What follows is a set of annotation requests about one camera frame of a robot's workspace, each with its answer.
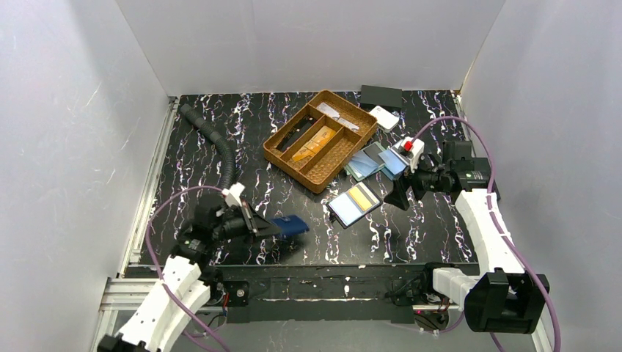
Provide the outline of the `navy blue card holder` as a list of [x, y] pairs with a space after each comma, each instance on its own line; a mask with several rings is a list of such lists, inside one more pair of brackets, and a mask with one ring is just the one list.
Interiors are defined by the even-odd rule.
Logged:
[[271, 222], [279, 228], [278, 239], [286, 239], [309, 231], [307, 223], [298, 216], [290, 215], [272, 219]]

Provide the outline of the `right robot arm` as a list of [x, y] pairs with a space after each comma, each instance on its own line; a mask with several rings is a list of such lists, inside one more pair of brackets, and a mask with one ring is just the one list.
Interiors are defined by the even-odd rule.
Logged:
[[419, 139], [406, 138], [389, 154], [408, 163], [393, 181], [384, 202], [409, 209], [408, 191], [420, 201], [427, 193], [451, 198], [471, 236], [479, 275], [465, 274], [457, 265], [428, 263], [412, 283], [393, 297], [435, 295], [457, 304], [475, 332], [532, 334], [549, 292], [543, 274], [531, 276], [511, 251], [511, 235], [498, 214], [497, 194], [489, 191], [492, 168], [488, 158], [472, 154], [471, 141], [442, 144], [442, 157], [424, 154]]

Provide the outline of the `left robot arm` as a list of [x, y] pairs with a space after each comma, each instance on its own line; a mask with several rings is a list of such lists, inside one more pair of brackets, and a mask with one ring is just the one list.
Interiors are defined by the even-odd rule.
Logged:
[[263, 218], [245, 200], [228, 204], [207, 195], [180, 229], [138, 309], [117, 333], [102, 336], [97, 351], [169, 351], [212, 293], [226, 293], [221, 271], [209, 265], [213, 250], [236, 238], [253, 242], [280, 237], [285, 233], [281, 224]]

